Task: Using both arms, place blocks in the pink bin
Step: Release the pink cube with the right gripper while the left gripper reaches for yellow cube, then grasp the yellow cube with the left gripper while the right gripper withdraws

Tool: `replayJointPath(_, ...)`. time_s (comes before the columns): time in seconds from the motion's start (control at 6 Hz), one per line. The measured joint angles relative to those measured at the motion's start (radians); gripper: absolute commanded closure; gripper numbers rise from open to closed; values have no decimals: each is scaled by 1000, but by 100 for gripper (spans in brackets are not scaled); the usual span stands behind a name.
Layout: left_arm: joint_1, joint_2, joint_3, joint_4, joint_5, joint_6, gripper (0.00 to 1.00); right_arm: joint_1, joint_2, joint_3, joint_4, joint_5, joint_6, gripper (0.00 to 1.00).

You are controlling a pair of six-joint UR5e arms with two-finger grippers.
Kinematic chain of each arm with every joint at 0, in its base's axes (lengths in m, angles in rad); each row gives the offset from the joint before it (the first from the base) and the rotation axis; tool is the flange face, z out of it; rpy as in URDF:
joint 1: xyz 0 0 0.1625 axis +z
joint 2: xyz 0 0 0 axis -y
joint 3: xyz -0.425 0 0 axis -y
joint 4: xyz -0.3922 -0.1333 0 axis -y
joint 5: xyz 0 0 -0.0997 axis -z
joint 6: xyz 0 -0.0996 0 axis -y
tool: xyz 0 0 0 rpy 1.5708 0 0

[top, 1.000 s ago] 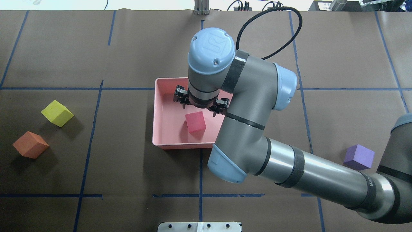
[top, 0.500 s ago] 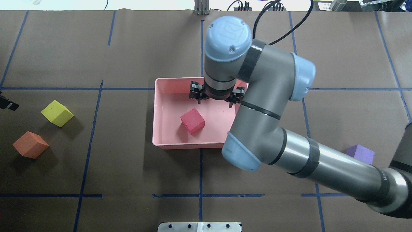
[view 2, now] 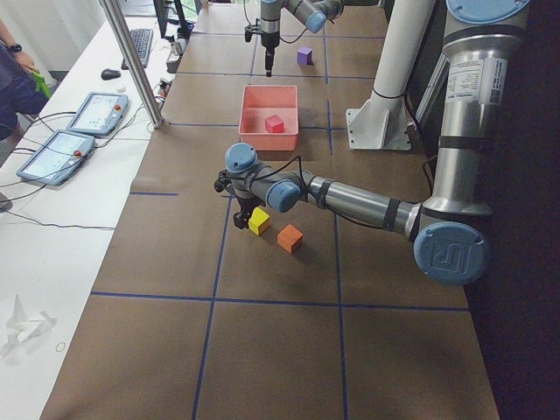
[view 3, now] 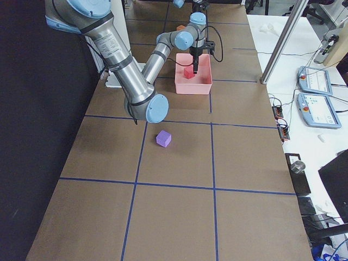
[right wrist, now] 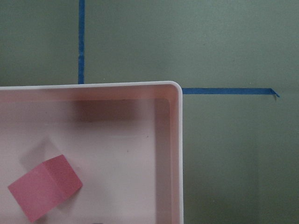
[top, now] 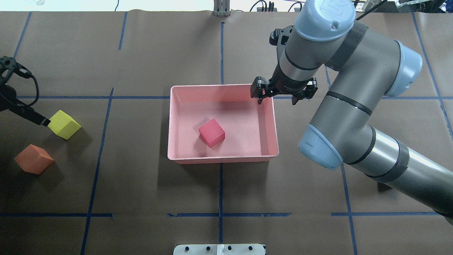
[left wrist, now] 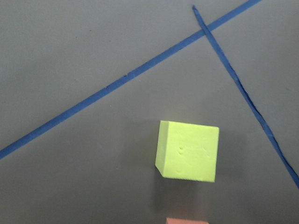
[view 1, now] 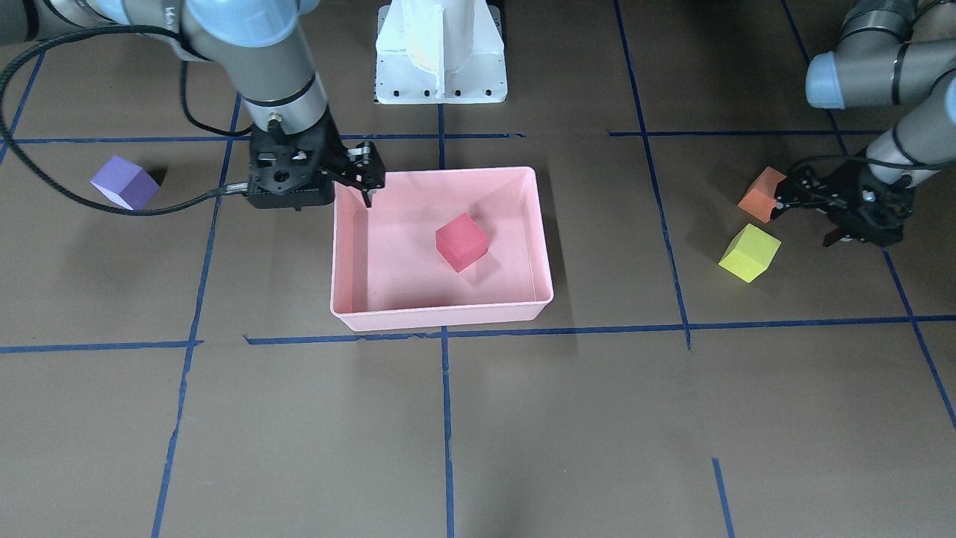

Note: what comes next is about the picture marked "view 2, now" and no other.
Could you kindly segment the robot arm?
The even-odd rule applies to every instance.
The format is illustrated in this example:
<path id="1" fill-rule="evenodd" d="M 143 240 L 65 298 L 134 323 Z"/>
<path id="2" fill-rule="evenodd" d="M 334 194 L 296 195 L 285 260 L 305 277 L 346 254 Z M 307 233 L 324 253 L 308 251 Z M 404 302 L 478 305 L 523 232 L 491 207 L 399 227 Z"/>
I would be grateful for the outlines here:
<path id="1" fill-rule="evenodd" d="M 338 18 L 344 4 L 340 0 L 265 0 L 261 1 L 260 18 L 257 23 L 261 44 L 265 48 L 265 74 L 272 75 L 275 50 L 280 44 L 281 12 L 286 9 L 306 30 L 317 33 L 327 20 Z"/>
<path id="2" fill-rule="evenodd" d="M 374 89 L 359 109 L 346 112 L 351 149 L 398 149 L 405 135 L 389 114 L 404 117 L 412 67 L 435 1 L 395 1 Z M 214 182 L 216 192 L 233 194 L 241 207 L 238 228 L 248 228 L 259 205 L 285 213 L 298 200 L 315 204 L 343 219 L 373 229 L 397 232 L 414 242 L 416 265 L 441 284 L 464 285 L 480 278 L 490 250 L 480 232 L 491 208 L 477 197 L 480 163 L 493 137 L 508 59 L 521 45 L 530 1 L 445 1 L 447 15 L 442 55 L 434 69 L 449 63 L 437 167 L 430 197 L 411 204 L 345 185 L 301 169 L 274 170 L 261 162 L 253 146 L 235 143 L 225 154 L 226 168 Z M 341 15 L 342 1 L 261 1 L 261 16 L 246 27 L 261 35 L 265 70 L 271 76 L 279 43 L 280 12 L 292 13 L 312 32 Z"/>

